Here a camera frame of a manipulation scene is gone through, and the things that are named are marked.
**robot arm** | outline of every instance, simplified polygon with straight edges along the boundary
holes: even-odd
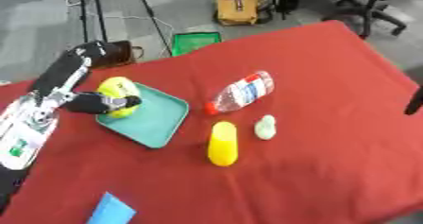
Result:
[[[115,59],[119,48],[99,41],[85,43],[61,56],[0,114],[0,215],[27,175],[40,149],[56,129],[57,109],[107,113],[141,103],[137,96],[111,98],[74,93],[90,69]]]

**water bottle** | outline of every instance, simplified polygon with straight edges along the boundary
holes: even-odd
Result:
[[[217,114],[240,110],[256,99],[270,94],[274,88],[275,84],[270,75],[265,71],[259,71],[230,84],[213,102],[206,104],[206,112]]]

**table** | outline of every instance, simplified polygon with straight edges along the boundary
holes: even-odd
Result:
[[[256,70],[275,91],[238,112],[203,104]],[[2,223],[85,223],[109,191],[138,214],[131,223],[368,223],[423,202],[423,115],[405,116],[417,86],[341,23],[214,44],[172,59],[96,71],[79,90],[125,76],[187,100],[191,111],[163,149],[147,149],[61,113]],[[1,87],[0,109],[28,82]],[[253,135],[278,120],[268,142]],[[212,124],[238,127],[239,160],[212,165]]]

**bottle cap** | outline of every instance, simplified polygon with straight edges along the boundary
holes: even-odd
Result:
[[[205,110],[206,110],[207,114],[217,114],[218,113],[218,110],[216,109],[216,107],[214,106],[214,103],[212,103],[212,102],[209,102],[209,103],[206,104]]]

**blue block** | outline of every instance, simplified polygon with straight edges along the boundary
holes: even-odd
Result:
[[[87,224],[126,224],[135,214],[136,211],[106,192]]]

